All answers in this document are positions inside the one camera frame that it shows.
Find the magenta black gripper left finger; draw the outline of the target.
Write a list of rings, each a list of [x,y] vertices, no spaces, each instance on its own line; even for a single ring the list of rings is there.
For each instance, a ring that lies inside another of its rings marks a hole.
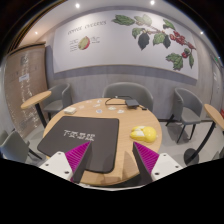
[[[64,153],[56,152],[40,168],[73,183],[79,183],[92,153],[92,143],[86,142]]]

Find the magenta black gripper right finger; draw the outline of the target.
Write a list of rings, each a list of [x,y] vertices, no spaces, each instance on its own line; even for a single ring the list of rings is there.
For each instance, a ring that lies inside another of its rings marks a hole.
[[[133,154],[140,173],[140,184],[149,184],[182,169],[167,153],[158,154],[137,142],[133,143]]]

